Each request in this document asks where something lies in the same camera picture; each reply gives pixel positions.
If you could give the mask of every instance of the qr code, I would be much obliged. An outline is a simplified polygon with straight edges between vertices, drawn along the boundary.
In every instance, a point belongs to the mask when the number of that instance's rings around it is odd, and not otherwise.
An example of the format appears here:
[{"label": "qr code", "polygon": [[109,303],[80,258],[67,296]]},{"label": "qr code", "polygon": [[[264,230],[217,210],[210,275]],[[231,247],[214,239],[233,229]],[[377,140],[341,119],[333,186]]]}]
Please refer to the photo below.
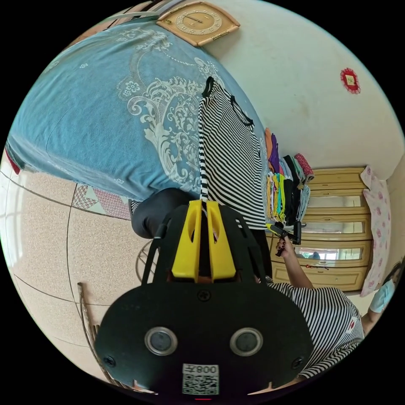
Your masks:
[{"label": "qr code", "polygon": [[193,395],[218,395],[219,379],[217,375],[184,374],[183,393]]},{"label": "qr code", "polygon": [[183,364],[183,394],[218,395],[218,366]]}]

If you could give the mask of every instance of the white wall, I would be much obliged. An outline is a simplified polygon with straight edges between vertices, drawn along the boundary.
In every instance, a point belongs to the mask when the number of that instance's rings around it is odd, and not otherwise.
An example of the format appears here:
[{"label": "white wall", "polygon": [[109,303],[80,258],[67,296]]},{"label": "white wall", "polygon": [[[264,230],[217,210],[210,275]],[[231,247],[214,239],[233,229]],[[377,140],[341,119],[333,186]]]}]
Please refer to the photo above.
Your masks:
[{"label": "white wall", "polygon": [[[313,168],[370,164],[386,180],[405,152],[384,93],[362,63],[308,20],[257,0],[210,0],[241,24],[205,46],[233,75],[280,154],[302,153]],[[360,94],[340,72],[353,69]]]},{"label": "white wall", "polygon": [[384,278],[405,256],[405,155],[387,181],[391,203],[391,246]]}]

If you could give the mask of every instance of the yellow clip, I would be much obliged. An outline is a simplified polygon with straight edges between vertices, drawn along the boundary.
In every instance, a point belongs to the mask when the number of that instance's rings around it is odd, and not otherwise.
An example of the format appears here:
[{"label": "yellow clip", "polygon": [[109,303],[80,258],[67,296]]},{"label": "yellow clip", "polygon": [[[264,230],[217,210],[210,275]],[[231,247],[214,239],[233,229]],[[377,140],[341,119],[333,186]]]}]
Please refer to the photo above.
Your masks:
[{"label": "yellow clip", "polygon": [[198,281],[200,263],[202,208],[201,200],[190,201],[172,268],[174,277],[192,278],[195,283]]},{"label": "yellow clip", "polygon": [[224,278],[232,278],[236,274],[235,265],[229,248],[227,235],[216,201],[207,201],[208,241],[210,249],[212,282]]}]

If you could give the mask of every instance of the clock face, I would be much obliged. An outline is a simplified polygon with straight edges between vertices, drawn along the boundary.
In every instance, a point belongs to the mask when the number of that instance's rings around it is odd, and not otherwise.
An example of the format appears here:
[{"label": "clock face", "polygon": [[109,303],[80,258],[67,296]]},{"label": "clock face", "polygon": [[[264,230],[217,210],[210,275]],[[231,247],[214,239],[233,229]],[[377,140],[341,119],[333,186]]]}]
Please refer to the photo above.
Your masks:
[{"label": "clock face", "polygon": [[176,18],[176,27],[188,34],[205,35],[215,32],[222,26],[222,18],[214,11],[206,9],[188,10]]}]

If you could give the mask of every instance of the screw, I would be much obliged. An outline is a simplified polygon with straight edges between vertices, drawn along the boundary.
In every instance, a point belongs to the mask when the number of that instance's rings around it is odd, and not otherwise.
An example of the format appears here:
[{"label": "screw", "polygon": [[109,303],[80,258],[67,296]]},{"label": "screw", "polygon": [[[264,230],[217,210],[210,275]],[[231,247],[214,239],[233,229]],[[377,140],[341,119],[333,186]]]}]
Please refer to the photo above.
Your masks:
[{"label": "screw", "polygon": [[103,361],[108,367],[115,367],[116,365],[115,360],[111,356],[104,357]]},{"label": "screw", "polygon": [[200,290],[197,294],[197,298],[203,302],[209,301],[209,299],[211,298],[211,293],[207,290]]},{"label": "screw", "polygon": [[298,367],[301,365],[302,361],[303,361],[303,358],[302,358],[302,357],[297,357],[297,358],[292,362],[291,368],[292,368],[293,370],[295,370],[296,368],[298,368]]}]

